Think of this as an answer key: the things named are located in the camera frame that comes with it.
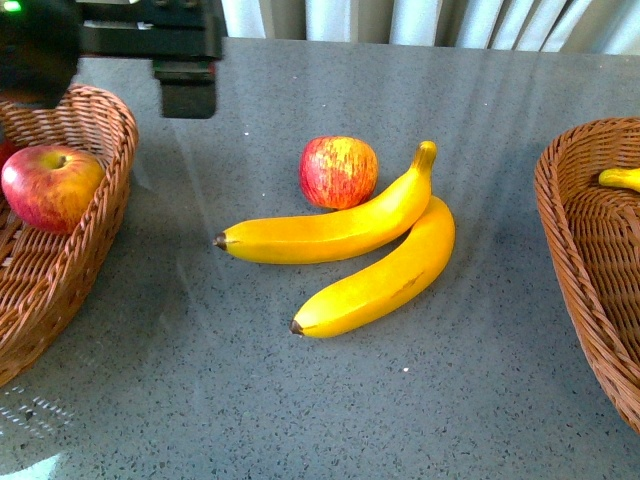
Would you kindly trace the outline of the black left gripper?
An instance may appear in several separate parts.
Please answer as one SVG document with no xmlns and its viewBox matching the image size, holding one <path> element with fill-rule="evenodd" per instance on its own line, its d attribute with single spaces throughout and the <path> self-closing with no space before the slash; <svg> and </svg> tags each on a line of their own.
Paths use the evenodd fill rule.
<svg viewBox="0 0 640 480">
<path fill-rule="evenodd" d="M 223 32 L 212 1 L 79 1 L 77 5 L 84 55 L 149 60 L 166 118 L 214 115 Z"/>
</svg>

